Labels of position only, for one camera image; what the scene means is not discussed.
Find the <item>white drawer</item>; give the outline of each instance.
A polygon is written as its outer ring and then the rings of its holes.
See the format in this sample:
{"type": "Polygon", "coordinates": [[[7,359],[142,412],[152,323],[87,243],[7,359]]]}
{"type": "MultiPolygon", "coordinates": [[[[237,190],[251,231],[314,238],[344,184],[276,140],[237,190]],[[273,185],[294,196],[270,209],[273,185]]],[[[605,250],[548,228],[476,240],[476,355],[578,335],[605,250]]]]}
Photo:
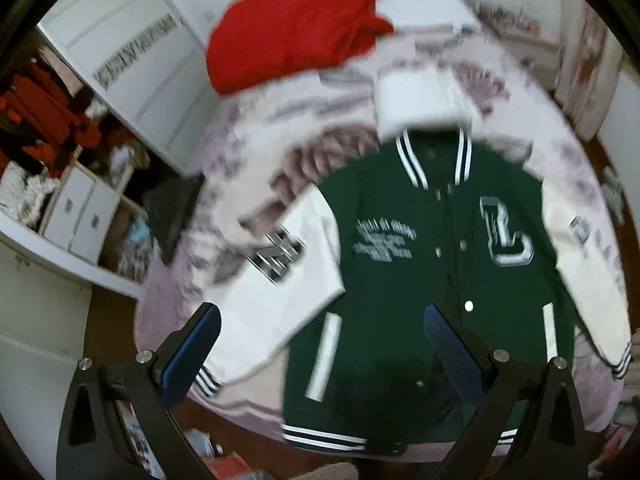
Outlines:
{"type": "Polygon", "coordinates": [[[94,180],[84,171],[72,168],[56,199],[43,236],[53,243],[69,249],[76,226],[92,190],[94,180]]]}
{"type": "Polygon", "coordinates": [[[120,196],[111,187],[102,182],[95,184],[71,242],[73,254],[93,264],[98,263],[104,239],[119,203],[120,196]]]}

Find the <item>blue gripper pad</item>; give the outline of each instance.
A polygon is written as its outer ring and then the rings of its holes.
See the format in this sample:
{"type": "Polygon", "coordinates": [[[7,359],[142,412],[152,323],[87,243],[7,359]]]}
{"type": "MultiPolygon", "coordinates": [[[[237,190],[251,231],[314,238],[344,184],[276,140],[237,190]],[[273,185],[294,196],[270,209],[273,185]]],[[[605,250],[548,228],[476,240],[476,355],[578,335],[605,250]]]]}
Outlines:
{"type": "Polygon", "coordinates": [[[465,404],[480,406],[484,401],[482,368],[435,305],[424,311],[424,333],[465,404]]]}
{"type": "Polygon", "coordinates": [[[220,310],[203,303],[179,332],[172,332],[158,349],[160,400],[167,408],[177,406],[189,389],[217,341],[222,328],[220,310]]]}

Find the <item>white sliding door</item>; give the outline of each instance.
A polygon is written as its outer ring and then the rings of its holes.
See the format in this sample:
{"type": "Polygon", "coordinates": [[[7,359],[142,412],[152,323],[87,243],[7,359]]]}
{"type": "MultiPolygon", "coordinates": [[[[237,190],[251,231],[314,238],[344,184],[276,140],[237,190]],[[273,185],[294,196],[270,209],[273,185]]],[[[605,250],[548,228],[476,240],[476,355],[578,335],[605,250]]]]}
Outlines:
{"type": "Polygon", "coordinates": [[[184,172],[219,97],[202,46],[163,0],[59,0],[38,28],[147,146],[184,172]]]}

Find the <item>varsity jacket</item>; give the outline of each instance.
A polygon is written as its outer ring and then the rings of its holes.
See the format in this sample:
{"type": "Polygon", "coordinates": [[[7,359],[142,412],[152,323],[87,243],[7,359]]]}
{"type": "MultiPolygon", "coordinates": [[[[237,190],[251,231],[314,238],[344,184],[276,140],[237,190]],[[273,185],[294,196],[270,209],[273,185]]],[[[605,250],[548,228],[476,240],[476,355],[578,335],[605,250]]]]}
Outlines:
{"type": "MultiPolygon", "coordinates": [[[[404,134],[310,188],[230,283],[205,366],[220,383],[290,338],[283,434],[300,447],[401,454],[473,415],[422,327],[437,303],[490,349],[572,360],[575,312],[623,376],[630,328],[586,222],[546,182],[462,134],[404,134]]],[[[503,434],[510,443],[522,407],[503,434]]]]}

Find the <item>striped collar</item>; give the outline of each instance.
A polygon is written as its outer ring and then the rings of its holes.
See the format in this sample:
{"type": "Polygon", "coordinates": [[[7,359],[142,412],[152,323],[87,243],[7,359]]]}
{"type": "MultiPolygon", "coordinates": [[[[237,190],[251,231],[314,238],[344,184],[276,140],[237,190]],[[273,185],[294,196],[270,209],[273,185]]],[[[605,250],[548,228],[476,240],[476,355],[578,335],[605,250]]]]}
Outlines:
{"type": "MultiPolygon", "coordinates": [[[[418,158],[415,156],[414,149],[411,146],[409,140],[409,133],[404,131],[400,137],[396,139],[396,147],[398,148],[398,155],[400,155],[400,161],[404,166],[406,174],[409,176],[411,183],[415,187],[421,187],[423,189],[429,189],[429,183],[427,177],[422,169],[418,158]]],[[[458,139],[458,156],[456,158],[456,170],[454,173],[454,182],[456,186],[460,182],[466,182],[469,180],[469,173],[471,171],[471,155],[473,144],[471,139],[460,130],[460,138],[458,139]]]]}

